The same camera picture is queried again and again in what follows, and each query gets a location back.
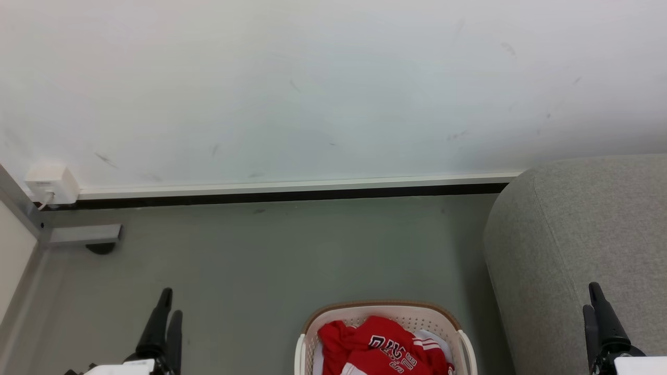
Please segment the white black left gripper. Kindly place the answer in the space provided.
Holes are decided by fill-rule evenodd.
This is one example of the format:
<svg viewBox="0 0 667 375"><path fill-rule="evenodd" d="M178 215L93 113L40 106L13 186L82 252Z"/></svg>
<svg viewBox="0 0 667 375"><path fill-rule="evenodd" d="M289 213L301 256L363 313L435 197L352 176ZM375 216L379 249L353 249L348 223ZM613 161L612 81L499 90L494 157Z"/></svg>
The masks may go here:
<svg viewBox="0 0 667 375"><path fill-rule="evenodd" d="M119 364L91 363L85 372L69 369L64 375L181 375L183 313L174 311L167 327L172 298L173 290L164 288L141 334L136 354Z"/></svg>

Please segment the white black baseboard strip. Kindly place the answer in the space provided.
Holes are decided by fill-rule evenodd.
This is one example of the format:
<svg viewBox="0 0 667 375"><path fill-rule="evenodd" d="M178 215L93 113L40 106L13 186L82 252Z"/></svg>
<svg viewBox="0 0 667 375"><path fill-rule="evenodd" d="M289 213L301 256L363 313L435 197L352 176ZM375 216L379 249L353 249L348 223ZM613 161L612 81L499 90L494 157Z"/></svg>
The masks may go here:
<svg viewBox="0 0 667 375"><path fill-rule="evenodd" d="M498 194L519 171L444 176L83 189L47 211L319 201L429 195Z"/></svg>

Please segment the white laundry basket brown rim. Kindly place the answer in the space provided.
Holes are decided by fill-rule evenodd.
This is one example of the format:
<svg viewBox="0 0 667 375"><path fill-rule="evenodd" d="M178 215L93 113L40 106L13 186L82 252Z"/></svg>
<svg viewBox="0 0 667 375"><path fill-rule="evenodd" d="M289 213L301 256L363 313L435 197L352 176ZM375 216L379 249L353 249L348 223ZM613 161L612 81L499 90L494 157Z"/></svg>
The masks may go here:
<svg viewBox="0 0 667 375"><path fill-rule="evenodd" d="M370 316L383 316L410 332L426 330L448 343L455 375L479 375L474 348L455 316L438 305L412 301L356 301L325 306L306 321L294 352L294 375L314 375L317 331L335 320L359 325Z"/></svg>

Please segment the grey metal frame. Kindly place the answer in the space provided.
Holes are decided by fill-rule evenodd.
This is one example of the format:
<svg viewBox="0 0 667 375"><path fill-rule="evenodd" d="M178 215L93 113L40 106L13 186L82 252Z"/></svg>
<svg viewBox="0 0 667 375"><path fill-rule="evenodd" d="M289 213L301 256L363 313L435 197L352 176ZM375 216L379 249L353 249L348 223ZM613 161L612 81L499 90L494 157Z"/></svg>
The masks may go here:
<svg viewBox="0 0 667 375"><path fill-rule="evenodd" d="M121 223L79 226L53 227L47 223L44 213L29 199L7 170L0 164L0 202L5 204L10 213L28 230L39 245L50 248L82 247L86 244L117 242L123 237Z"/></svg>

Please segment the white garment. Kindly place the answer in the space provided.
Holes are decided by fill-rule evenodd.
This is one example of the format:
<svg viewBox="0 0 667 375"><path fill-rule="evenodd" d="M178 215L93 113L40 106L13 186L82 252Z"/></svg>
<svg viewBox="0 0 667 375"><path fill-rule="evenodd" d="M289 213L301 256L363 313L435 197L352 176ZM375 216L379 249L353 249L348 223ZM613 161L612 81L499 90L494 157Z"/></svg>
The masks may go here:
<svg viewBox="0 0 667 375"><path fill-rule="evenodd" d="M452 350L445 340L441 339L438 335L432 334L426 330L419 330L414 333L415 343L420 343L424 345L424 349L433 349L438 348L443 351L444 356L446 357L447 362L450 364L450 369L448 369L448 375L456 375L456 370L453 367L453 354ZM314 358L312 362L312 370L310 375L323 375L324 373L324 354L323 354L323 344L317 342L317 346L314 351Z"/></svg>

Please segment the white wall socket box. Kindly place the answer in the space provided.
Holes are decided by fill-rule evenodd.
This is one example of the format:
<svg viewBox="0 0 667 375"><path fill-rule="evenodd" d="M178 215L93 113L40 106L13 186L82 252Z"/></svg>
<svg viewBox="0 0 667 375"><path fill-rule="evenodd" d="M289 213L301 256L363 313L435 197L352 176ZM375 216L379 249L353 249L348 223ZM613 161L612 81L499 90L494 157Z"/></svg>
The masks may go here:
<svg viewBox="0 0 667 375"><path fill-rule="evenodd" d="M74 204L80 187L73 173L62 164L38 164L29 169L24 183L41 204Z"/></svg>

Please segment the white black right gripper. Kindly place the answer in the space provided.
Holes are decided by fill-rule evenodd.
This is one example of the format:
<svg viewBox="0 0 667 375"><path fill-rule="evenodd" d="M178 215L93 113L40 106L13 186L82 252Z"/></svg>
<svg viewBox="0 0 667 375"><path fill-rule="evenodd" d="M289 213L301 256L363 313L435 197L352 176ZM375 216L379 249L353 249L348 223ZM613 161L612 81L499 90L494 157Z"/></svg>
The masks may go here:
<svg viewBox="0 0 667 375"><path fill-rule="evenodd" d="M582 314L590 375L667 375L667 356L646 356L631 345L599 283L589 283L588 291Z"/></svg>

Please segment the grey fabric sofa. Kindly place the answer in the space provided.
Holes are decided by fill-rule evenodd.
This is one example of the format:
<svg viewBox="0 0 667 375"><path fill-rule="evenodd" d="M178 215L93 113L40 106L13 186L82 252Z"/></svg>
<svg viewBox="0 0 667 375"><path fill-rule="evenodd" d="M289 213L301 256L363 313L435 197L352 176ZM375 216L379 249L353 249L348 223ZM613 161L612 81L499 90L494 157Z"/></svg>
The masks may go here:
<svg viewBox="0 0 667 375"><path fill-rule="evenodd" d="M516 375L588 375L591 282L634 346L667 356L667 154L525 171L491 209L484 256Z"/></svg>

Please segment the red printed shirt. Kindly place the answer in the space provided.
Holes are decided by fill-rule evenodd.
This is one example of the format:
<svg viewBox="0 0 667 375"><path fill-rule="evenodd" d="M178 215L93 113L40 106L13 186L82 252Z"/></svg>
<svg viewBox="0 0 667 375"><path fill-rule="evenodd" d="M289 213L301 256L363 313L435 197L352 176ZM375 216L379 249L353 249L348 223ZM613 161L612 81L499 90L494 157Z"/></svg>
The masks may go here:
<svg viewBox="0 0 667 375"><path fill-rule="evenodd" d="M448 375L450 364L438 348L424 349L414 333L385 317L361 325L336 320L318 330L323 375Z"/></svg>

